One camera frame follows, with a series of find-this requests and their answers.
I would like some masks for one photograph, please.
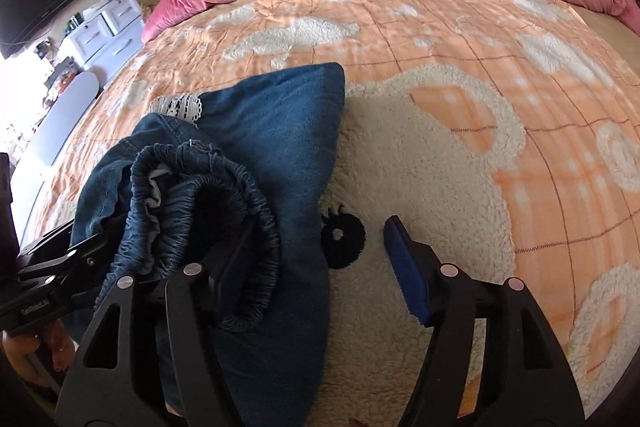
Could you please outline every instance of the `black bracket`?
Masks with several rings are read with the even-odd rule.
[[[0,330],[11,336],[36,331],[73,311],[73,295],[100,285],[124,219],[112,220],[104,232],[69,248],[71,225],[52,230],[17,257],[17,274],[5,282],[14,289],[11,298],[0,301]]]
[[[399,427],[578,427],[584,410],[556,336],[524,282],[498,285],[441,263],[428,245],[412,241],[398,216],[385,223],[385,248],[413,261],[424,286],[404,280],[403,292],[424,291],[412,314],[433,326],[418,382]],[[405,295],[415,303],[415,295]],[[475,411],[457,418],[465,389],[475,319],[486,319],[484,361]]]
[[[208,272],[199,263],[188,264],[162,281],[119,279],[82,339],[58,400],[56,423],[64,427],[241,426],[194,301],[207,285]],[[162,315],[158,292],[164,293],[185,418],[168,413],[162,396],[154,336],[154,325]]]

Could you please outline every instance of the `blue foam pad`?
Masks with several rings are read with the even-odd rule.
[[[402,235],[401,230],[387,221],[384,240],[386,253],[391,261],[409,312],[424,326],[431,318],[427,301],[427,284],[420,275],[407,248],[407,238]]]

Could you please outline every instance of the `person's finger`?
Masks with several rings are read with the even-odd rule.
[[[5,331],[2,332],[2,347],[4,354],[14,371],[23,379],[37,385],[46,385],[26,356],[33,353],[40,347],[40,340],[32,333],[23,333],[15,337],[10,337]]]
[[[66,371],[74,361],[76,346],[66,332],[62,321],[56,320],[40,330],[40,335],[51,350],[53,369]]]

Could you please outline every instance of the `bed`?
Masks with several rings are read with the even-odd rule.
[[[640,345],[631,28],[561,0],[234,0],[194,10],[152,35],[78,124],[34,235],[73,217],[93,166],[158,96],[338,62],[346,111],[319,210],[355,215],[367,242],[330,273],[332,325],[308,425],[396,425],[414,386],[430,332],[408,314],[386,261],[391,214],[473,277],[527,283],[592,425],[631,410],[628,389],[611,393]],[[635,28],[631,19],[622,18]],[[474,407],[482,338],[478,324],[461,413]]]

